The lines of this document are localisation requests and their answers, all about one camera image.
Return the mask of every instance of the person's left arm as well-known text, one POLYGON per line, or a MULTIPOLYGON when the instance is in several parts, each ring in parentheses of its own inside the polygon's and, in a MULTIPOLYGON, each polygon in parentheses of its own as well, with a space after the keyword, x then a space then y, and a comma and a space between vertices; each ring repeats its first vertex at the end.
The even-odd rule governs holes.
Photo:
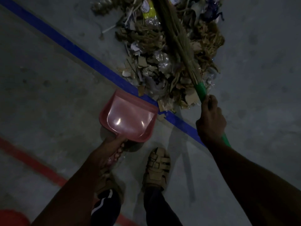
POLYGON ((82 167, 58 191, 32 226, 89 225, 99 170, 106 166, 108 158, 116 151, 120 156, 126 138, 107 138, 93 151, 82 167))

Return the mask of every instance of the pile of debris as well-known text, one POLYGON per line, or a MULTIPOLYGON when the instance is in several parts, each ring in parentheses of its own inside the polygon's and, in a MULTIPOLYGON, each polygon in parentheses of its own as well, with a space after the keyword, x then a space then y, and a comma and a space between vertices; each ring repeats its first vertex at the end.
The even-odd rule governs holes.
MULTIPOLYGON (((224 44, 224 37, 216 25, 219 18, 224 20, 218 12, 221 0, 169 1, 175 6, 187 32, 200 76, 209 90, 219 73, 213 58, 224 44)), ((125 44, 128 54, 125 66, 118 69, 122 76, 138 87, 139 96, 146 93, 157 100, 160 111, 173 110, 174 104, 181 108, 196 104, 198 96, 194 86, 162 31, 152 1, 97 0, 92 4, 92 10, 104 15, 118 6, 125 15, 109 29, 120 28, 116 38, 125 44)))

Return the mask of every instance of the floor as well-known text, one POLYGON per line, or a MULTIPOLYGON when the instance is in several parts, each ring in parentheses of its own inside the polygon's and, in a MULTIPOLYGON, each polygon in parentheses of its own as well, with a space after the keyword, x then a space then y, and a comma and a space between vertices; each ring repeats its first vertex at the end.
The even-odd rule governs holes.
MULTIPOLYGON (((114 31, 98 39, 121 12, 95 17, 91 0, 14 0, 111 70, 125 50, 114 31)), ((215 61, 216 95, 234 149, 301 189, 301 0, 225 0, 226 38, 215 61)), ((64 178, 109 135, 98 114, 117 88, 101 73, 0 5, 0 137, 64 178)), ((188 124, 201 109, 178 111, 188 124)), ((157 121, 149 141, 114 168, 125 190, 121 213, 146 225, 140 192, 149 152, 168 149, 172 170, 164 194, 183 225, 250 225, 200 143, 167 121, 157 121)), ((32 221, 59 186, 0 151, 0 209, 32 221)))

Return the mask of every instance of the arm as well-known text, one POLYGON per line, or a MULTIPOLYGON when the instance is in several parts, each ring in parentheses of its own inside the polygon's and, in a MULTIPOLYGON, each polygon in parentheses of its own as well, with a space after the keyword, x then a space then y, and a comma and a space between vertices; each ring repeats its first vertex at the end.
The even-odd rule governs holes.
POLYGON ((226 127, 214 96, 202 103, 197 130, 252 225, 301 225, 301 191, 221 141, 226 127))
POLYGON ((105 167, 108 158, 117 150, 115 160, 118 159, 122 152, 120 146, 125 140, 123 136, 105 139, 58 191, 32 226, 89 225, 99 170, 105 167))

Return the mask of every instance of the broom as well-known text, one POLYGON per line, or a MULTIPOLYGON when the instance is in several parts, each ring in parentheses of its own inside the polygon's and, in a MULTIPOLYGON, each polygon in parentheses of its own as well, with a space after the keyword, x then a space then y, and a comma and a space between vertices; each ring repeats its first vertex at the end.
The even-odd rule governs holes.
MULTIPOLYGON (((190 47, 189 39, 187 38, 186 31, 180 23, 180 20, 169 0, 152 0, 155 10, 159 16, 163 30, 170 38, 171 43, 174 45, 175 50, 180 55, 189 77, 194 85, 194 88, 199 96, 201 102, 204 101, 207 94, 205 85, 202 82, 198 64, 194 61, 194 53, 190 47)), ((224 143, 231 147, 226 134, 222 136, 224 143)))

